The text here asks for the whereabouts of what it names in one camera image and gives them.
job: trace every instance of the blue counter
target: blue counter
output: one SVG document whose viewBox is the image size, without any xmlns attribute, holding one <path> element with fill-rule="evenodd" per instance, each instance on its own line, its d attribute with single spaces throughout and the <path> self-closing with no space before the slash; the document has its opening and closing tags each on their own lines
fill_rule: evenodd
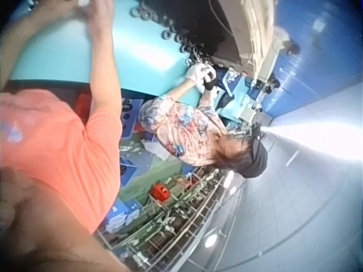
<svg viewBox="0 0 363 272">
<path fill-rule="evenodd" d="M 173 37 L 163 40 L 165 28 L 129 15 L 136 0 L 115 1 L 113 38 L 121 88 L 159 96 L 183 80 L 189 54 L 180 53 Z M 20 6 L 14 17 L 26 14 Z M 90 81 L 91 43 L 86 23 L 67 18 L 35 36 L 24 49 L 11 76 L 15 80 Z M 200 94 L 189 91 L 180 101 L 197 105 Z"/>
</svg>

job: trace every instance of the red container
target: red container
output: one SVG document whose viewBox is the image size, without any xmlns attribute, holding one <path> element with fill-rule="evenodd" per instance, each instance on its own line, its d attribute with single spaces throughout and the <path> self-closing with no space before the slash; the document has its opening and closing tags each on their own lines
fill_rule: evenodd
<svg viewBox="0 0 363 272">
<path fill-rule="evenodd" d="M 164 202 L 170 197 L 170 191 L 163 184 L 156 184 L 151 190 L 151 195 L 156 200 Z"/>
</svg>

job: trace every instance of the white glove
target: white glove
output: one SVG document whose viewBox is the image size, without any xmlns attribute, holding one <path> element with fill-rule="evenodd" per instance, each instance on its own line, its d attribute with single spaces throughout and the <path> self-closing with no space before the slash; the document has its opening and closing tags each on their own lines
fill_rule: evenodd
<svg viewBox="0 0 363 272">
<path fill-rule="evenodd" d="M 211 67 L 211 65 L 199 62 L 188 69 L 185 77 L 191 79 L 197 85 L 203 85 L 204 78 L 207 82 L 216 78 L 216 71 Z"/>
</svg>

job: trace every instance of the ceiling light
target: ceiling light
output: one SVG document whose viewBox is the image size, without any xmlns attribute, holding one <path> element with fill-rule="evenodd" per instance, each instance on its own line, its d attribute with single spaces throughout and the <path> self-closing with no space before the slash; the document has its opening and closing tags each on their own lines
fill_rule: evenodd
<svg viewBox="0 0 363 272">
<path fill-rule="evenodd" d="M 226 179 L 225 179 L 225 181 L 223 183 L 223 187 L 224 188 L 227 189 L 231 185 L 233 176 L 234 176 L 234 172 L 233 171 L 229 171 L 228 174 L 227 174 L 227 176 L 226 176 Z"/>
<path fill-rule="evenodd" d="M 237 191 L 237 187 L 234 186 L 230 191 L 229 191 L 229 194 L 230 195 L 233 195 L 235 192 Z"/>
<path fill-rule="evenodd" d="M 204 246 L 205 246 L 206 248 L 210 248 L 210 247 L 214 246 L 214 245 L 215 245 L 215 243 L 216 243 L 216 241 L 217 241 L 217 239 L 218 239 L 218 235 L 217 235 L 217 234 L 210 235 L 210 236 L 206 239 Z"/>
</svg>

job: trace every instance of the man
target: man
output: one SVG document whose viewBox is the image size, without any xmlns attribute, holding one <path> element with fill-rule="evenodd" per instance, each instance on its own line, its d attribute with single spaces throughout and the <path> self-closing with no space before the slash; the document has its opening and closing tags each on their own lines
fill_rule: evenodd
<svg viewBox="0 0 363 272">
<path fill-rule="evenodd" d="M 27 41 L 77 4 L 42 0 L 8 27 L 2 88 Z M 113 0 L 93 0 L 88 8 L 95 109 L 86 126 L 47 90 L 0 94 L 1 271 L 128 271 L 91 236 L 119 191 L 122 127 Z"/>
<path fill-rule="evenodd" d="M 30 16 L 5 31 L 2 87 L 27 41 L 75 7 L 77 0 L 43 0 Z M 93 0 L 88 8 L 95 109 L 86 126 L 51 92 L 23 90 L 1 94 L 0 132 L 1 167 L 21 171 L 52 189 L 92 233 L 119 192 L 122 106 L 113 57 L 113 1 Z"/>
</svg>

